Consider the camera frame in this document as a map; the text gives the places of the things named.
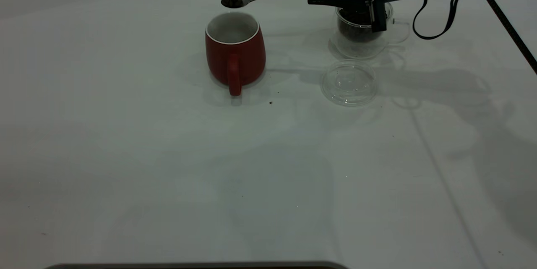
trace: white table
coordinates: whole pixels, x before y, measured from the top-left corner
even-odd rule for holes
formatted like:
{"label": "white table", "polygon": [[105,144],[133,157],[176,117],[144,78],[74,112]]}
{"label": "white table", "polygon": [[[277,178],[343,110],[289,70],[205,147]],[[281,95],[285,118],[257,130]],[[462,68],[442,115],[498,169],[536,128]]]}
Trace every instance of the white table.
{"label": "white table", "polygon": [[[362,108],[322,95],[333,9],[306,0],[244,9],[267,72],[232,101],[205,61],[219,1],[0,0],[0,268],[537,267],[537,76],[485,0],[372,60]],[[537,0],[498,2],[537,55]]]}

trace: black cable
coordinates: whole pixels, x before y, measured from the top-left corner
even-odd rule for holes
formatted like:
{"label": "black cable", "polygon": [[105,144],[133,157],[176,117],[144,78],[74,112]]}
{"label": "black cable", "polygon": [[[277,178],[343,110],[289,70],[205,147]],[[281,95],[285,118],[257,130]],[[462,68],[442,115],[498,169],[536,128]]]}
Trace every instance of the black cable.
{"label": "black cable", "polygon": [[414,17],[414,23],[412,23],[412,29],[414,30],[414,33],[419,38],[422,38],[422,39],[425,39],[425,40],[432,40],[432,39],[436,39],[438,37],[441,37],[442,35],[444,35],[449,30],[449,28],[451,28],[451,26],[453,25],[453,22],[455,21],[455,14],[457,13],[457,4],[459,3],[459,0],[451,0],[451,3],[449,5],[449,17],[447,19],[446,28],[444,29],[443,32],[441,32],[437,36],[423,36],[423,35],[420,35],[416,31],[416,19],[418,18],[418,15],[423,11],[423,9],[425,9],[425,7],[427,6],[427,2],[428,2],[428,0],[423,0],[422,8],[418,11],[418,13],[416,13],[416,16]]}
{"label": "black cable", "polygon": [[537,61],[535,60],[535,57],[533,57],[531,51],[528,49],[528,47],[526,47],[526,44],[524,43],[522,38],[520,38],[516,30],[513,28],[512,24],[509,22],[509,20],[503,13],[502,9],[500,9],[496,1],[495,0],[487,0],[487,1],[489,2],[489,5],[493,9],[496,16],[498,16],[499,20],[502,22],[505,30],[507,30],[507,32],[513,39],[518,49],[520,49],[520,51],[522,52],[522,55],[524,55],[529,65],[533,68],[533,71],[535,72],[535,74],[537,74]]}

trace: clear plastic lid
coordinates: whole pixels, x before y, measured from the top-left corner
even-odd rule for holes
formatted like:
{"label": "clear plastic lid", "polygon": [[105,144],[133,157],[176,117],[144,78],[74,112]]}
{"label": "clear plastic lid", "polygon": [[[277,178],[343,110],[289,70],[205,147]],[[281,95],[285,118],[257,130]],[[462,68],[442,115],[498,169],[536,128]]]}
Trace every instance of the clear plastic lid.
{"label": "clear plastic lid", "polygon": [[357,60],[333,64],[321,82],[324,95],[342,106],[362,106],[376,95],[378,80],[374,70]]}

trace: mug rim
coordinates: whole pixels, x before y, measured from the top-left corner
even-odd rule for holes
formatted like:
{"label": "mug rim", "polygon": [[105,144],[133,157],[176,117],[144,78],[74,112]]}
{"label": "mug rim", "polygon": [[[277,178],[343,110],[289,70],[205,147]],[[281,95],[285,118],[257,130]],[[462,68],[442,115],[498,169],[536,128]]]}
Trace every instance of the mug rim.
{"label": "mug rim", "polygon": [[[240,42],[236,42],[236,43],[225,43],[225,42],[221,42],[217,39],[214,39],[211,34],[209,34],[209,25],[211,24],[211,22],[213,22],[213,20],[215,20],[217,17],[219,16],[222,16],[222,15],[226,15],[226,14],[230,14],[230,13],[238,13],[238,14],[241,14],[241,15],[246,15],[250,18],[253,19],[253,21],[255,21],[255,24],[257,24],[257,29],[255,30],[255,33],[250,36],[248,39],[245,39],[244,41],[240,41]],[[233,12],[233,11],[227,11],[225,13],[221,13],[213,18],[211,18],[211,21],[209,21],[209,23],[207,24],[207,26],[205,27],[205,34],[212,40],[214,41],[215,43],[219,43],[219,44],[224,44],[224,45],[237,45],[237,44],[241,44],[241,43],[245,43],[245,42],[248,42],[248,41],[251,41],[254,37],[257,36],[257,34],[259,33],[259,30],[260,30],[260,26],[259,26],[259,21],[257,21],[257,19],[255,17],[253,17],[251,14],[248,14],[248,13],[244,13],[244,12]]]}
{"label": "mug rim", "polygon": [[[386,3],[385,4],[386,7],[388,7],[388,9],[390,10],[390,13],[388,15],[388,17],[386,17],[386,20],[390,20],[390,18],[392,18],[394,16],[394,8],[393,6],[391,5],[391,3]],[[370,24],[355,24],[353,22],[350,22],[348,20],[346,20],[343,16],[341,16],[341,14],[339,13],[339,9],[343,9],[343,8],[340,8],[340,7],[337,7],[336,8],[336,15],[337,17],[339,18],[339,20],[351,25],[351,26],[355,26],[357,28],[363,28],[363,29],[370,29],[371,28],[371,25]]]}

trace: mug handle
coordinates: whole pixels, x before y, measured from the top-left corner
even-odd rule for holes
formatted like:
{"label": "mug handle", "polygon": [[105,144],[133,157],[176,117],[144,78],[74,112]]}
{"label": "mug handle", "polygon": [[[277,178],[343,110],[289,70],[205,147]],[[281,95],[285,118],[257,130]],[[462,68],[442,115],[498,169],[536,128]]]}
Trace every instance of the mug handle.
{"label": "mug handle", "polygon": [[240,96],[240,93],[242,93],[242,86],[240,85],[238,55],[236,54],[231,54],[228,58],[228,84],[230,95]]}
{"label": "mug handle", "polygon": [[410,23],[406,21],[399,21],[394,18],[393,28],[390,30],[391,34],[388,39],[389,44],[398,44],[406,41],[410,37]]}

